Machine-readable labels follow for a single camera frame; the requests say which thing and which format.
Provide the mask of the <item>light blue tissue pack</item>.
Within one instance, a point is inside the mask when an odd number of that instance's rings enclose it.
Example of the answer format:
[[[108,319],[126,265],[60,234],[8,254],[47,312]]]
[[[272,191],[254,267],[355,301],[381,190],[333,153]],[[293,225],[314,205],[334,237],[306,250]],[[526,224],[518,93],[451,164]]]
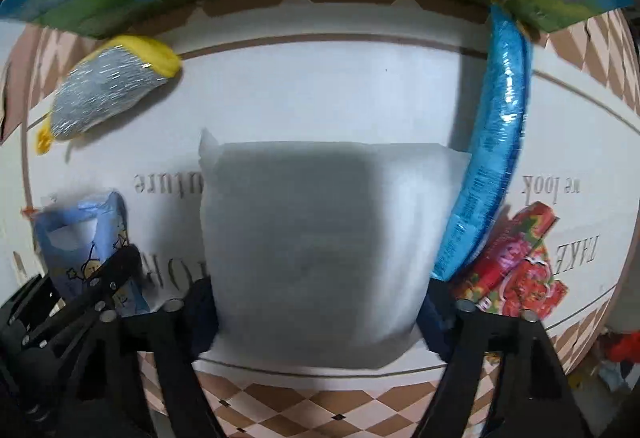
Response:
[[[34,232],[53,285],[68,303],[87,290],[108,258],[129,244],[126,205],[114,190],[51,205],[35,215]]]

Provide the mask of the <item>red printed snack bag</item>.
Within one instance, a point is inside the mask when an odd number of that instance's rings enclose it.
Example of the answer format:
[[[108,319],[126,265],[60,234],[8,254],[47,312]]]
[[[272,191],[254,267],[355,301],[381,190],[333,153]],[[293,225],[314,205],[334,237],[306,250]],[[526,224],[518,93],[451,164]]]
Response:
[[[524,207],[484,247],[452,296],[489,314],[517,318],[531,311],[540,320],[547,318],[568,293],[555,279],[544,246],[557,221],[547,204]]]

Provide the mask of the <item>white soft pillow pack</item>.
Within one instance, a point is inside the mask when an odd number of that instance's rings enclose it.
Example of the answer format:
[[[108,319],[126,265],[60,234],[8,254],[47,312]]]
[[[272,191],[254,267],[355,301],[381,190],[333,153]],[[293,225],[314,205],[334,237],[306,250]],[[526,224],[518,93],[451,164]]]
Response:
[[[282,366],[378,369],[414,342],[470,157],[438,143],[198,148],[220,338]]]

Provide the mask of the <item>silver yellow scrubber sponge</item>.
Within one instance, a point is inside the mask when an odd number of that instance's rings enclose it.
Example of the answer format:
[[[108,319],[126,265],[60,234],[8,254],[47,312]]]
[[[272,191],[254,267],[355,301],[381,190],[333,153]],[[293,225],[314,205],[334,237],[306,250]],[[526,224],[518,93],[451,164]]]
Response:
[[[54,93],[38,129],[35,151],[45,154],[56,141],[79,137],[119,115],[174,80],[181,58],[147,36],[119,35],[70,70]]]

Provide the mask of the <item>blue snack bag gold top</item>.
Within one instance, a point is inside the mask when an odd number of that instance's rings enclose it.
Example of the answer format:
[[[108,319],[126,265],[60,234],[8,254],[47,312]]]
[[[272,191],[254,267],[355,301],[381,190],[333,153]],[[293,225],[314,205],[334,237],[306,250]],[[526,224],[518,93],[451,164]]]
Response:
[[[490,35],[470,161],[446,224],[432,277],[448,281],[484,247],[501,209],[523,143],[532,43],[512,16],[490,8]]]

